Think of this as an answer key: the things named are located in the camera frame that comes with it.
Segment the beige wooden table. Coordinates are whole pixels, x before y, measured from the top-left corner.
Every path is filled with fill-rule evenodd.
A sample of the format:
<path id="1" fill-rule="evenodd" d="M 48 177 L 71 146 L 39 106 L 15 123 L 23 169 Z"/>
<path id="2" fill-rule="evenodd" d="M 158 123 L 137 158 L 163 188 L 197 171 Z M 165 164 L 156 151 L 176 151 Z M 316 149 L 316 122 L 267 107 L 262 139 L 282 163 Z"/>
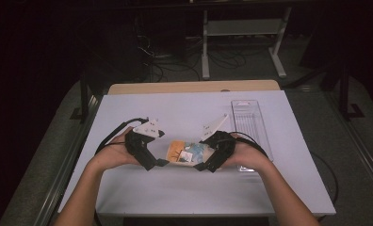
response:
<path id="1" fill-rule="evenodd" d="M 114 84 L 108 95 L 181 93 L 181 92 L 224 92 L 224 91 L 257 91 L 280 90 L 275 80 L 234 80 L 234 81 L 197 81 Z"/>

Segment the black metal stand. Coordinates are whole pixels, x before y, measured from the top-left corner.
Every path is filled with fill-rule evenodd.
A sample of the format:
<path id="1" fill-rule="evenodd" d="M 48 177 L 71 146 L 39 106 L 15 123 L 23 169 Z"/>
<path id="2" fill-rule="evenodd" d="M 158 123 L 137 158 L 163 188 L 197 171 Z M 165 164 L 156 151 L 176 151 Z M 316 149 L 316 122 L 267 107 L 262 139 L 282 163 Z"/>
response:
<path id="1" fill-rule="evenodd" d="M 354 118 L 363 118 L 365 115 L 361 108 L 349 102 L 349 73 L 347 66 L 343 64 L 341 70 L 339 82 L 339 112 L 346 121 L 351 121 Z"/>
<path id="2" fill-rule="evenodd" d="M 84 123 L 89 115 L 89 100 L 91 94 L 89 91 L 89 85 L 87 77 L 84 73 L 80 76 L 80 106 L 73 110 L 71 120 L 80 120 Z"/>

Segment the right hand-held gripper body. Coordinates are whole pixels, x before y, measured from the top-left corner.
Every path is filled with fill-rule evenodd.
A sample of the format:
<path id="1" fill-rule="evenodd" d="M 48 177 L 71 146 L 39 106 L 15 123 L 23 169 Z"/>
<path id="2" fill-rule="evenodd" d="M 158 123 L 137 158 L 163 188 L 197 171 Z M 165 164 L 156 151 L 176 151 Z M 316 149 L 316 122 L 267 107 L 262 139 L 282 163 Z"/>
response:
<path id="1" fill-rule="evenodd" d="M 229 116 L 223 114 L 218 119 L 203 126 L 201 143 L 207 144 L 214 150 L 214 164 L 219 169 L 222 164 L 234 153 L 236 140 L 228 132 L 220 131 L 220 127 L 228 120 Z"/>

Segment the small snack packet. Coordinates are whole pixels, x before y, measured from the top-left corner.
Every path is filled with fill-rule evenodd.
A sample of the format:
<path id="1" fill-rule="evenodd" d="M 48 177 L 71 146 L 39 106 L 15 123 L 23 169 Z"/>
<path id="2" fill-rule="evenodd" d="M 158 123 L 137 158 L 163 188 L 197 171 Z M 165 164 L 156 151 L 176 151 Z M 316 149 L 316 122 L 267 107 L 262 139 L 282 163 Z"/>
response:
<path id="1" fill-rule="evenodd" d="M 170 143 L 166 160 L 174 165 L 193 167 L 207 161 L 213 153 L 207 144 L 174 140 Z"/>

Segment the white metal stand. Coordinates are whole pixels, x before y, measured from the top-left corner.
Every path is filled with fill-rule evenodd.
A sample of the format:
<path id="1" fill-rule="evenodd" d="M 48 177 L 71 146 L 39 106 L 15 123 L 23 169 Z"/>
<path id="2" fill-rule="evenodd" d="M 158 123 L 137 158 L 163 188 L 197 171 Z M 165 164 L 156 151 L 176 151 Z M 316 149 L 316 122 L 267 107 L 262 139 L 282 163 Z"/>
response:
<path id="1" fill-rule="evenodd" d="M 203 52 L 202 73 L 203 80 L 210 79 L 209 57 L 207 52 L 207 38 L 220 36 L 245 35 L 275 35 L 276 41 L 268 48 L 274 68 L 280 78 L 286 78 L 282 61 L 278 56 L 284 33 L 288 24 L 292 8 L 286 8 L 284 15 L 276 19 L 249 19 L 249 20 L 216 20 L 208 19 L 208 11 L 203 12 Z"/>

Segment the clear plastic box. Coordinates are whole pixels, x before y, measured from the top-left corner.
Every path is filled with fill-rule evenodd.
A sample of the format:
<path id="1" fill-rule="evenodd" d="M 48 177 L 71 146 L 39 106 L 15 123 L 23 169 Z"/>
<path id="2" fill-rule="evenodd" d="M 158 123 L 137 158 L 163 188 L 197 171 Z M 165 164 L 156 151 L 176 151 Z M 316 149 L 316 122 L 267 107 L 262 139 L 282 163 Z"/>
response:
<path id="1" fill-rule="evenodd" d="M 256 100 L 231 101 L 235 131 L 251 141 L 270 161 L 273 160 L 266 126 Z"/>

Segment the person's left hand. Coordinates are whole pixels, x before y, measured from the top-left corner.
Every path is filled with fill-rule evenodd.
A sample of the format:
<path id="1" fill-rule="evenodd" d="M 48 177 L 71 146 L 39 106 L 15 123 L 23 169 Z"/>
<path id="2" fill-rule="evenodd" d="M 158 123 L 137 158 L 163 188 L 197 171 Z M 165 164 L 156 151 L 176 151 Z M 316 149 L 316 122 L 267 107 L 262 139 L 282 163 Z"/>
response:
<path id="1" fill-rule="evenodd" d="M 125 136 L 132 130 L 128 127 L 124 132 L 115 136 L 104 148 L 94 155 L 87 164 L 87 169 L 104 172 L 122 165 L 138 165 L 136 158 L 125 147 Z"/>

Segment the person's right hand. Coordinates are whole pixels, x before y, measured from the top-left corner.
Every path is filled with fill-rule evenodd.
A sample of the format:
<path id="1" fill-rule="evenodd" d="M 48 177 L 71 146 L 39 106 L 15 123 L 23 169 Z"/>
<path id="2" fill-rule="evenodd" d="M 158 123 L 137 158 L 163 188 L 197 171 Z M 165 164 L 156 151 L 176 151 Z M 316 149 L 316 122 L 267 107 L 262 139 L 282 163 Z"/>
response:
<path id="1" fill-rule="evenodd" d="M 222 164 L 223 167 L 240 165 L 259 173 L 272 167 L 271 161 L 257 149 L 244 142 L 238 141 L 234 153 Z"/>

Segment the aluminium rail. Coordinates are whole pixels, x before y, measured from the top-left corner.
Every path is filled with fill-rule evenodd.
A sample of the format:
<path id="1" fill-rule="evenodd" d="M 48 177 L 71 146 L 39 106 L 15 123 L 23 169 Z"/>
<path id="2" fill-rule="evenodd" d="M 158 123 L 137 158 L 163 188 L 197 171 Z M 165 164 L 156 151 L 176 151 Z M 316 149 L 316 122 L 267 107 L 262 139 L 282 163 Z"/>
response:
<path id="1" fill-rule="evenodd" d="M 359 156 L 360 161 L 365 167 L 370 179 L 373 182 L 373 157 L 370 154 L 369 150 L 365 146 L 364 141 L 359 136 L 358 131 L 354 128 L 349 118 L 345 117 L 340 110 L 338 109 L 338 103 L 336 98 L 333 97 L 329 92 L 325 93 L 325 97 L 332 108 L 336 118 L 340 121 L 343 128 L 347 132 L 349 139 L 352 141 L 356 153 Z"/>
<path id="2" fill-rule="evenodd" d="M 49 226 L 57 214 L 99 107 L 94 96 L 76 106 L 71 100 L 65 98 L 39 148 L 40 176 L 47 176 L 48 187 L 32 226 Z"/>

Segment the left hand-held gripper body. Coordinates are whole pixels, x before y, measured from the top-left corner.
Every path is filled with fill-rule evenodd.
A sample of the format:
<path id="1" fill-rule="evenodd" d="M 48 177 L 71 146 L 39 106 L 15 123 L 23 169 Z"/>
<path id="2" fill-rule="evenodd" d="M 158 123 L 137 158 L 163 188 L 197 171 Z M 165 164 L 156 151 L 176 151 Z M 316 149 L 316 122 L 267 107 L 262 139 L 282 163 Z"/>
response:
<path id="1" fill-rule="evenodd" d="M 156 166 L 157 159 L 148 150 L 147 145 L 159 137 L 159 130 L 156 120 L 143 120 L 141 125 L 133 128 L 125 136 L 127 151 L 133 155 L 146 170 L 151 170 Z"/>

